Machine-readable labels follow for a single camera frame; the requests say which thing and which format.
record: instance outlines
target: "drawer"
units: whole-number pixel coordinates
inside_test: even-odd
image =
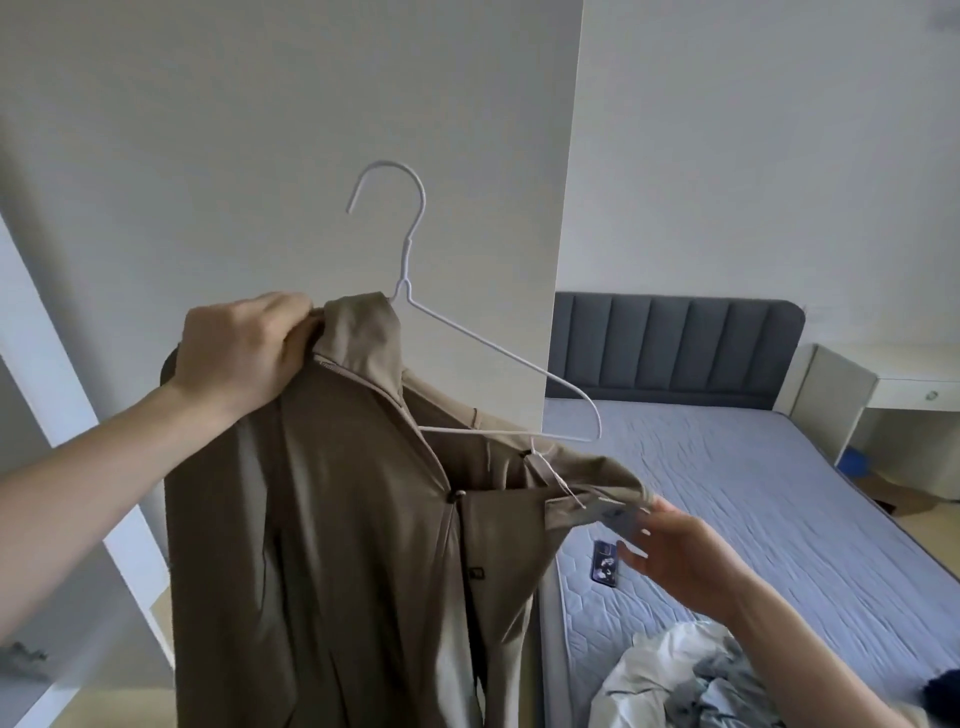
[[[960,412],[960,382],[880,379],[870,397],[879,409],[934,409]]]

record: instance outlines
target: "person's left arm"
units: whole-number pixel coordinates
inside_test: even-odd
[[[310,309],[271,293],[191,310],[169,382],[0,479],[0,639],[159,480],[280,393],[302,366]]]

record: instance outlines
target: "forearm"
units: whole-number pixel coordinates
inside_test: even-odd
[[[215,408],[164,386],[0,480],[0,637],[151,487],[227,426]]]
[[[789,728],[909,728],[768,584],[748,588],[727,626]]]

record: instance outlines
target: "hanger hook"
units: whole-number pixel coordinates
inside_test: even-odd
[[[420,209],[417,211],[417,217],[414,218],[413,225],[410,226],[406,236],[403,238],[403,252],[400,255],[400,279],[396,282],[396,290],[394,291],[393,297],[390,298],[390,303],[393,303],[396,297],[399,296],[400,289],[406,284],[407,301],[410,301],[413,298],[413,285],[410,282],[410,250],[414,247],[414,232],[417,231],[417,225],[420,224],[420,219],[426,211],[426,190],[423,189],[423,182],[420,180],[420,176],[414,172],[411,167],[399,161],[379,159],[378,161],[371,162],[364,167],[363,172],[360,173],[356,184],[353,186],[353,192],[350,194],[350,200],[347,203],[347,214],[353,212],[353,206],[356,205],[357,198],[360,196],[360,190],[363,188],[363,183],[367,175],[379,167],[394,167],[401,172],[406,172],[410,176],[410,179],[416,183],[417,190],[420,193]]]

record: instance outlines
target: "drawstring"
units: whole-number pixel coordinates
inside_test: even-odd
[[[577,498],[577,494],[573,492],[573,489],[566,484],[566,481],[560,477],[560,474],[557,473],[557,471],[553,469],[553,466],[550,465],[550,462],[545,457],[543,457],[543,455],[537,450],[537,445],[534,442],[534,439],[532,437],[530,438],[530,452],[536,455],[540,460],[543,461],[543,465],[547,467],[547,470],[549,470],[553,474],[553,476],[557,478],[557,482],[560,483],[560,487],[564,489],[564,493],[568,494],[574,500],[576,500],[577,505],[579,505],[581,508],[583,508],[584,510],[587,510],[587,507],[579,498]]]

